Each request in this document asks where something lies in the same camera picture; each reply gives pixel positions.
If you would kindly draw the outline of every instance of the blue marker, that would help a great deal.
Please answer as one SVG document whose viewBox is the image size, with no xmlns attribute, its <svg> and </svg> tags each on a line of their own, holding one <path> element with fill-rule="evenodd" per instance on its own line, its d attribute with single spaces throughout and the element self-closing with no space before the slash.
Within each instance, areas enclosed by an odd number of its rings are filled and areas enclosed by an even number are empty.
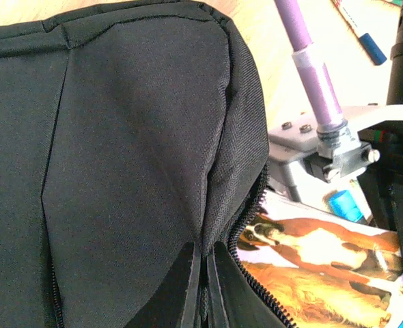
<svg viewBox="0 0 403 328">
<path fill-rule="evenodd" d="M 351 222 L 368 224 L 349 190 L 343 190 L 333 195 L 329 198 L 329 204 L 337 216 Z"/>
<path fill-rule="evenodd" d="M 372 39 L 369 33 L 365 33 L 362 29 L 358 27 L 357 22 L 353 19 L 350 14 L 350 10 L 346 9 L 346 4 L 350 5 L 351 3 L 355 3 L 355 1 L 351 0 L 332 0 L 337 7 L 339 13 L 343 16 L 344 20 L 349 24 L 353 33 L 357 36 L 359 42 L 370 56 L 375 65 L 381 65 L 385 63 L 387 58 L 384 53 L 379 49 L 378 45 Z"/>
</svg>

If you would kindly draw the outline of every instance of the blue pen cap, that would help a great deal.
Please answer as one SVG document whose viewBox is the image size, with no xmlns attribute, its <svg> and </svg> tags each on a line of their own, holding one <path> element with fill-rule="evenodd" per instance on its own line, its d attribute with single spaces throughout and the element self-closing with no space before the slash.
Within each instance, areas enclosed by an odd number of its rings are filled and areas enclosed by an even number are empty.
<svg viewBox="0 0 403 328">
<path fill-rule="evenodd" d="M 358 222 L 363 218 L 363 213 L 349 190 L 343 190 L 333 195 L 329 198 L 329 204 L 336 215 L 351 222 Z"/>
<path fill-rule="evenodd" d="M 384 53 L 372 39 L 369 33 L 364 34 L 359 38 L 360 43 L 362 44 L 367 54 L 370 56 L 375 65 L 381 65 L 385 63 L 387 58 Z"/>
</svg>

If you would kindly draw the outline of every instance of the screw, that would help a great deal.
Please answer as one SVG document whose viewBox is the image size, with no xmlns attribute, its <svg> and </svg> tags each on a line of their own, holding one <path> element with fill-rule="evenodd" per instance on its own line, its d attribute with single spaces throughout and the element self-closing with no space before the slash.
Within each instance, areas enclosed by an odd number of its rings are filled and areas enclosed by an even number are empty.
<svg viewBox="0 0 403 328">
<path fill-rule="evenodd" d="M 324 178 L 327 182 L 333 182 L 341 178 L 341 171 L 339 169 L 329 169 L 325 174 Z"/>
<path fill-rule="evenodd" d="M 282 130 L 288 130 L 292 128 L 292 123 L 291 122 L 285 122 L 282 124 Z"/>
<path fill-rule="evenodd" d="M 388 186 L 387 187 L 387 193 L 388 193 L 388 196 L 393 196 L 394 195 L 393 186 Z"/>
<path fill-rule="evenodd" d="M 312 131 L 312 126 L 310 124 L 305 124 L 300 127 L 300 133 L 308 133 Z"/>
<path fill-rule="evenodd" d="M 364 160 L 369 161 L 371 163 L 375 163 L 379 161 L 380 152 L 377 149 L 370 149 L 366 150 L 365 154 L 363 155 Z"/>
</svg>

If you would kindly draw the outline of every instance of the brown and white dog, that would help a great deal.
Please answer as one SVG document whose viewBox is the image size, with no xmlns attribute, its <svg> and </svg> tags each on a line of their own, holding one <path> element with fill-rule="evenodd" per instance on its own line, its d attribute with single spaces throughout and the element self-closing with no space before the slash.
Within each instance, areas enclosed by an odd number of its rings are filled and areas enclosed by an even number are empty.
<svg viewBox="0 0 403 328">
<path fill-rule="evenodd" d="M 403 294 L 403 286 L 394 282 L 402 273 L 402 259 L 393 232 L 368 236 L 333 222 L 309 218 L 273 221 L 259 214 L 241 234 L 238 248 L 250 251 L 267 245 L 299 268 L 347 280 L 352 287 L 368 286 L 371 293 L 377 288 Z M 376 272 L 375 277 L 363 274 L 370 271 Z"/>
<path fill-rule="evenodd" d="M 358 292 L 344 279 L 301 268 L 242 264 L 299 327 L 375 328 L 386 327 L 391 319 L 388 299 Z"/>
</svg>

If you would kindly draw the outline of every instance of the dog head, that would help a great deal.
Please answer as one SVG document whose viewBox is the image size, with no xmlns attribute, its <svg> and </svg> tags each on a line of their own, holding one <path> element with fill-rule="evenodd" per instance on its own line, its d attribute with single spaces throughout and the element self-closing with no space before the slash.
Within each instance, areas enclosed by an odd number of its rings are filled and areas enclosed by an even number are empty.
<svg viewBox="0 0 403 328">
<path fill-rule="evenodd" d="M 280 223 L 260 213 L 241 233 L 237 246 L 242 250 L 255 251 L 259 249 L 258 246 L 278 245 L 283 231 Z"/>
</svg>

